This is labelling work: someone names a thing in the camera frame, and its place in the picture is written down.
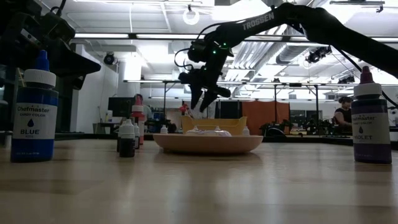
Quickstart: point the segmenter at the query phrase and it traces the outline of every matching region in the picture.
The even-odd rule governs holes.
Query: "person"
[[[341,108],[335,111],[335,123],[343,126],[351,126],[351,102],[352,99],[348,96],[343,96],[338,100],[341,103]]]
[[[145,121],[147,121],[148,119],[152,119],[152,110],[150,109],[149,106],[144,105],[144,98],[142,97],[141,94],[136,94],[136,98],[139,97],[141,99],[141,103],[142,103],[142,107],[144,108],[144,115],[145,115]]]

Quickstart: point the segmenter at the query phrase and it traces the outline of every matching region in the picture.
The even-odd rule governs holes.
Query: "wooden table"
[[[146,141],[125,159],[115,147],[59,141],[53,161],[30,164],[0,149],[1,223],[398,223],[398,167],[356,164],[352,147],[264,143],[206,157]]]

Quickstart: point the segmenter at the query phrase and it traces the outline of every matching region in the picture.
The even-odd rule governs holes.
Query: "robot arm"
[[[284,3],[278,8],[263,15],[242,21],[225,22],[203,40],[192,42],[188,57],[194,62],[206,62],[201,69],[192,69],[189,73],[181,73],[179,79],[190,84],[192,105],[194,108],[206,88],[205,97],[200,106],[203,111],[217,95],[230,97],[231,92],[218,87],[216,82],[222,74],[221,69],[227,56],[233,56],[231,48],[245,38],[287,24],[301,32],[309,41],[332,45],[344,50],[371,65],[398,78],[398,67],[395,59],[398,51],[378,41],[370,39],[345,27],[338,19],[322,8],[295,6]]]

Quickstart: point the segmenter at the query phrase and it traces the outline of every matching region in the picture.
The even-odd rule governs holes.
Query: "ceiling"
[[[37,1],[48,7],[59,6],[61,2],[61,0]],[[68,0],[63,10],[63,18],[77,32],[197,34],[210,24],[256,16],[269,10],[269,7],[261,0],[223,1],[234,3],[231,6],[215,6],[220,4],[221,0],[205,0],[200,6],[193,4],[192,9],[198,12],[199,20],[195,25],[189,25],[183,20],[183,13],[187,9],[186,4],[146,4],[149,1],[141,1],[145,4],[108,4],[96,1],[80,1],[83,0],[77,2]],[[376,6],[331,6],[329,5],[330,0],[295,0],[294,2],[305,5],[311,3],[310,6],[312,7],[324,7],[342,23],[345,23],[345,26],[365,35],[389,37],[398,35],[398,26],[396,26],[398,23],[398,4],[394,4],[397,2],[396,0],[385,0],[386,5],[381,13],[376,13],[378,8]],[[189,12],[187,17],[191,19],[193,13]],[[278,29],[268,31],[268,34],[292,34],[291,32],[290,28],[286,29],[286,27],[281,26]],[[126,47],[135,45],[143,58],[142,74],[146,79],[170,75],[171,71],[176,69],[172,51],[179,46],[189,46],[189,42],[171,40],[91,40],[84,43],[87,51],[101,56],[105,55],[106,52],[98,49],[106,45]],[[229,58],[225,65],[222,79],[227,81],[269,82],[273,78],[279,78],[282,82],[337,83],[339,77],[351,73],[352,64],[335,50],[333,54],[328,55],[320,62],[309,65],[304,59],[308,55],[308,51],[314,49],[315,46],[295,46],[292,48],[291,46],[284,47],[284,45],[260,42],[239,44],[233,49],[235,58]],[[281,48],[290,49],[290,53],[295,50],[290,63],[283,66],[275,65],[275,58],[272,57],[274,54],[280,53]]]

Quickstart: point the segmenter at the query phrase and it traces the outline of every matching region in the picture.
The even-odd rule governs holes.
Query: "beige plate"
[[[154,134],[155,142],[172,152],[237,154],[249,152],[260,145],[262,136],[186,136]]]

